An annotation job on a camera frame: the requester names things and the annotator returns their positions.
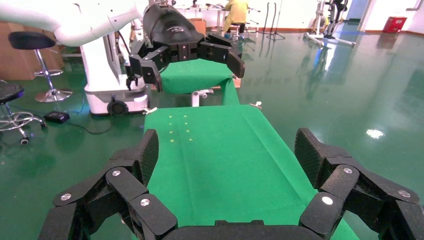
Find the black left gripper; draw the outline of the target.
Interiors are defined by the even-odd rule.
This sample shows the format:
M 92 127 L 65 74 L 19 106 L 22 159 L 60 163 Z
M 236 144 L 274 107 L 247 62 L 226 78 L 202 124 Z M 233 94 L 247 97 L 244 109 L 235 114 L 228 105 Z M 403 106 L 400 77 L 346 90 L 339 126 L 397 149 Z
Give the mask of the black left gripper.
M 160 71 L 169 63 L 198 58 L 220 64 L 239 79 L 245 75 L 246 65 L 238 44 L 228 38 L 197 32 L 195 26 L 171 5 L 159 3 L 148 6 L 143 15 L 143 28 L 152 46 L 139 40 L 129 55 L 131 71 L 145 84 L 163 91 Z

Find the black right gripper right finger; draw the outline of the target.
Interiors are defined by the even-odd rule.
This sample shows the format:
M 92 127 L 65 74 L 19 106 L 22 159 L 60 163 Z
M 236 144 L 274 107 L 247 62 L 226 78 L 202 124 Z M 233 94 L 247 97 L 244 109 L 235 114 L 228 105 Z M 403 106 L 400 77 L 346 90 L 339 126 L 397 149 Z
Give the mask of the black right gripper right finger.
M 418 195 L 363 167 L 346 150 L 297 130 L 294 154 L 317 193 L 299 225 L 330 239 L 346 212 L 357 215 L 381 240 L 421 240 L 424 208 Z

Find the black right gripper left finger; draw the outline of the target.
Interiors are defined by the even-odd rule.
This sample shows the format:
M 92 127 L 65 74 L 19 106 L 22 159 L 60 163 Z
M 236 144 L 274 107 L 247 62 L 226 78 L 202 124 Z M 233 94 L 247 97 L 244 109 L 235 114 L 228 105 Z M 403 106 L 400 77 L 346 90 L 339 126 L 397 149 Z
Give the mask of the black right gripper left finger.
M 88 240 L 104 221 L 119 215 L 140 240 L 162 240 L 176 216 L 147 188 L 159 158 L 159 137 L 147 130 L 136 146 L 118 150 L 93 176 L 58 193 L 41 240 Z

